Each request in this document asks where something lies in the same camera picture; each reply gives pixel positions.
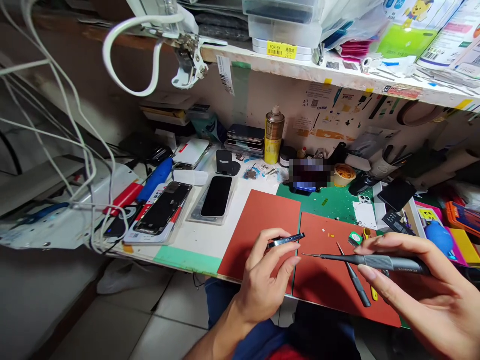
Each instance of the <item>hand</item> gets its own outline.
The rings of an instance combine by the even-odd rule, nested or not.
[[[480,359],[480,292],[433,242],[392,232],[365,240],[355,253],[391,253],[423,260],[432,276],[390,272],[394,282],[365,265],[359,265],[358,271],[434,355]]]
[[[271,277],[280,258],[300,248],[297,242],[289,242],[271,249],[266,255],[269,240],[291,235],[283,229],[263,230],[256,240],[245,264],[241,289],[233,298],[246,323],[256,325],[270,319],[284,301],[290,275],[302,258],[292,256],[285,260],[276,278]]]

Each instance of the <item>yellow spray can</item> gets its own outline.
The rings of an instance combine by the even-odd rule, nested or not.
[[[280,107],[275,105],[265,121],[265,162],[274,165],[279,162],[285,116],[280,112]]]

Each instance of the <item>white shelf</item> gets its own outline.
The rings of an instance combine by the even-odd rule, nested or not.
[[[323,63],[318,66],[313,62],[263,55],[232,45],[224,47],[207,45],[202,49],[202,56],[205,62],[216,63],[217,55],[229,58],[232,62],[249,64],[253,71],[261,73],[280,75],[313,83],[330,83],[341,88],[373,92],[375,94],[403,97],[392,93],[392,90],[387,93],[386,87],[387,89],[389,89],[388,87],[395,87],[393,91],[395,89],[410,89],[411,96],[403,97],[404,99],[419,100],[423,103],[459,110],[470,109],[470,111],[474,110],[474,112],[480,113],[480,89],[473,91],[464,86],[450,88],[447,84],[438,82],[436,82],[436,86],[430,85],[432,81],[418,71],[416,72],[418,80],[415,78],[400,79],[395,78],[393,75],[382,73],[382,76],[395,78],[390,80],[375,74],[362,73],[360,66],[357,66],[358,70],[346,69],[343,65],[343,59],[331,52],[326,54]],[[327,62],[339,63],[339,70],[327,68]]]

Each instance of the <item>tiled floor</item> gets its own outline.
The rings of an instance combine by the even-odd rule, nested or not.
[[[285,298],[272,320],[288,327],[296,308]],[[99,296],[50,360],[181,359],[207,333],[208,319],[205,289],[191,274],[165,269],[155,286]]]

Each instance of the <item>jeans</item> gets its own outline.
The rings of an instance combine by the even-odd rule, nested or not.
[[[216,278],[206,281],[209,329],[218,322],[239,290],[238,284]],[[270,319],[259,323],[238,344],[233,358],[267,359],[286,344],[311,359],[361,359],[349,315],[303,301],[298,302],[294,324],[279,327]]]

